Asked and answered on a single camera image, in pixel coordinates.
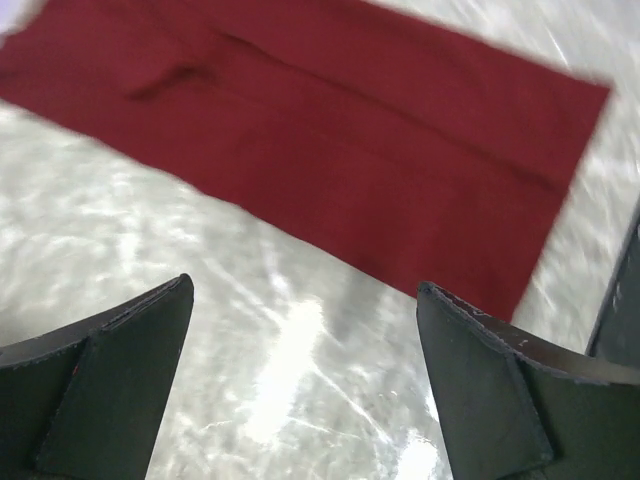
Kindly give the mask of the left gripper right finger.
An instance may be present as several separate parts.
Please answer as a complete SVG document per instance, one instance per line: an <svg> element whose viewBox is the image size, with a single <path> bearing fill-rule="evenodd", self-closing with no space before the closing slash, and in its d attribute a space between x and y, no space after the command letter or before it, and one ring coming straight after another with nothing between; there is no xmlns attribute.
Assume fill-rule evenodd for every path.
<svg viewBox="0 0 640 480"><path fill-rule="evenodd" d="M431 282L418 289L417 324L454 478L638 478L638 370L552 344Z"/></svg>

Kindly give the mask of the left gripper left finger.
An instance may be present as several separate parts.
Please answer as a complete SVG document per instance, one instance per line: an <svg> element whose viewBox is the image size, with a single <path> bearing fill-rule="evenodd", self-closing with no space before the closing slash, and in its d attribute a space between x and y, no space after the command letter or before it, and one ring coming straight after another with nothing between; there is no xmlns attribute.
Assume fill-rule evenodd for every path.
<svg viewBox="0 0 640 480"><path fill-rule="evenodd" d="M182 274L2 347L2 478L145 478L193 303Z"/></svg>

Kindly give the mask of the dark red t shirt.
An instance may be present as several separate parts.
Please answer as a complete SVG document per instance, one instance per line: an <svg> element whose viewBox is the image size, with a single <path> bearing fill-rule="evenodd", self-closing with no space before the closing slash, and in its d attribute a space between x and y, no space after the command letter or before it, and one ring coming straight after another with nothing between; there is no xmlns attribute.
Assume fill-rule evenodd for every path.
<svg viewBox="0 0 640 480"><path fill-rule="evenodd" d="M366 1L50 1L1 96L509 319L609 89Z"/></svg>

